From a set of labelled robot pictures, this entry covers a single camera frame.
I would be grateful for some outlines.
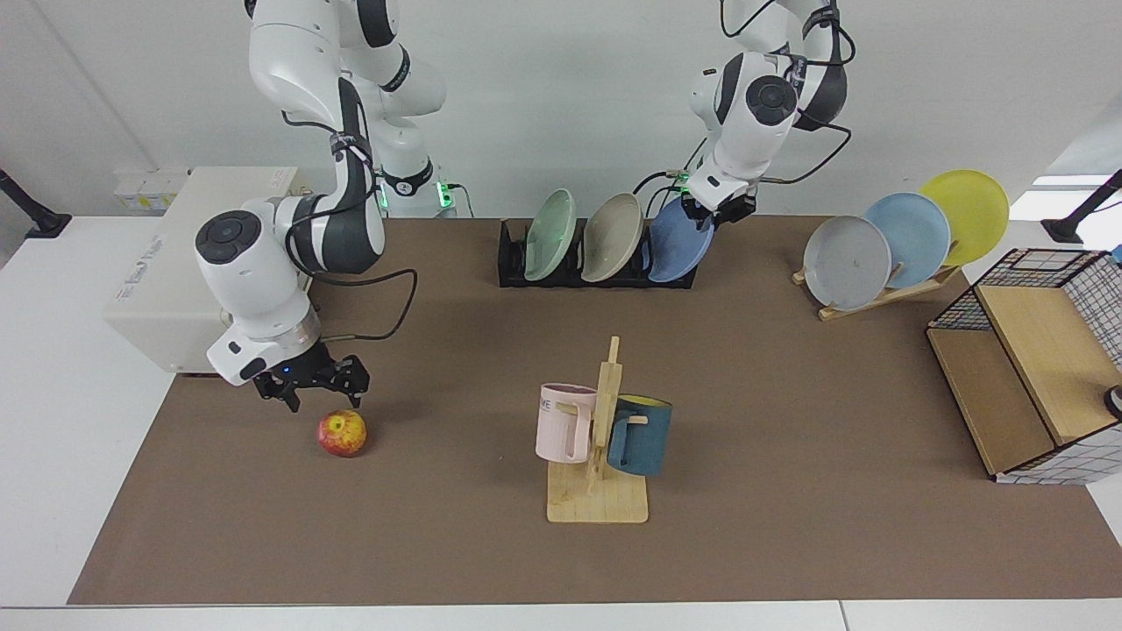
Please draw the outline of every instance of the blue plate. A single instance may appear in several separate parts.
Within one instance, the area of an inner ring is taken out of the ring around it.
[[[651,223],[650,252],[643,253],[643,263],[651,264],[651,281],[670,283],[690,273],[701,263],[712,243],[712,220],[706,219],[698,230],[696,221],[687,217],[681,198],[666,204]]]
[[[939,271],[950,249],[950,225],[939,204],[919,193],[894,193],[865,212],[884,235],[892,250],[892,268],[903,265],[889,280],[889,287],[918,285]]]

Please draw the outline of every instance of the plate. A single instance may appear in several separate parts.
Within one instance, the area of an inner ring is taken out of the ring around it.
[[[586,283],[599,283],[624,268],[640,237],[643,236],[643,211],[631,193],[608,200],[585,225],[583,271]]]
[[[802,256],[807,287],[818,302],[838,311],[867,307],[892,272],[884,235],[862,217],[842,216],[815,230]]]
[[[526,280],[549,276],[564,260],[577,231],[577,207],[572,193],[558,189],[548,200],[526,234]]]
[[[1005,236],[1009,198],[993,177],[966,168],[936,175],[919,192],[939,204],[957,241],[944,265],[966,265],[990,253]]]
[[[895,193],[865,211],[889,241],[892,268],[889,287],[901,290],[927,281],[939,271],[950,248],[950,225],[939,204],[919,193]]]
[[[681,198],[668,203],[651,223],[650,250],[644,252],[643,263],[651,265],[651,281],[671,283],[689,274],[709,250],[712,234],[712,220],[707,218],[698,230],[697,221],[686,214]]]

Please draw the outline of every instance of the blue mug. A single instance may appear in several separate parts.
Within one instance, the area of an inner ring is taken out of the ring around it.
[[[673,406],[659,399],[620,394],[611,423],[608,465],[632,475],[662,472]]]

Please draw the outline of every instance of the wooden plate stand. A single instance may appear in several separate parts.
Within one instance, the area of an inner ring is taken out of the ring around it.
[[[953,244],[950,244],[950,250],[948,252],[948,255],[949,255],[950,252],[955,250],[955,247],[957,245],[958,245],[958,241],[954,241]],[[895,278],[896,275],[900,274],[900,272],[903,269],[903,267],[904,267],[903,263],[896,264],[896,266],[892,269],[892,274],[889,275],[889,281],[892,281],[892,278]],[[861,309],[854,309],[854,310],[850,310],[850,311],[843,311],[840,309],[835,308],[835,305],[833,303],[827,304],[822,309],[818,310],[818,319],[821,320],[821,321],[824,321],[824,322],[828,322],[829,320],[836,320],[838,318],[843,318],[845,316],[849,316],[849,314],[853,314],[853,313],[861,313],[862,311],[868,311],[870,309],[876,309],[877,307],[884,307],[885,304],[891,304],[893,302],[903,300],[905,298],[911,298],[913,295],[920,295],[920,294],[925,294],[925,293],[928,293],[928,292],[932,292],[932,291],[941,289],[944,285],[946,285],[947,282],[950,281],[950,278],[954,277],[954,275],[956,273],[958,273],[960,269],[962,269],[962,266],[945,265],[945,266],[940,267],[939,271],[936,272],[934,276],[931,276],[930,278],[923,281],[922,283],[920,283],[918,285],[912,285],[910,287],[904,287],[902,290],[890,290],[890,289],[885,287],[884,290],[881,291],[881,295],[879,295],[876,298],[876,300],[874,300],[873,302],[866,304],[865,307],[862,307]],[[803,284],[806,284],[807,283],[807,268],[803,267],[803,268],[799,269],[798,272],[795,272],[791,276],[791,282],[793,282],[797,285],[803,285]]]
[[[608,466],[608,439],[623,365],[616,359],[619,338],[611,338],[608,360],[600,363],[596,409],[592,412],[591,448],[587,463],[549,464],[545,515],[552,523],[643,523],[650,516],[646,478]],[[632,417],[644,423],[644,417]]]

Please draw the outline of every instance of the green indicator light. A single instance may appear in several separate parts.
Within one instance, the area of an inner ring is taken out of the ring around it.
[[[448,184],[438,182],[436,189],[440,191],[440,208],[448,208],[452,205],[452,195],[448,192]]]

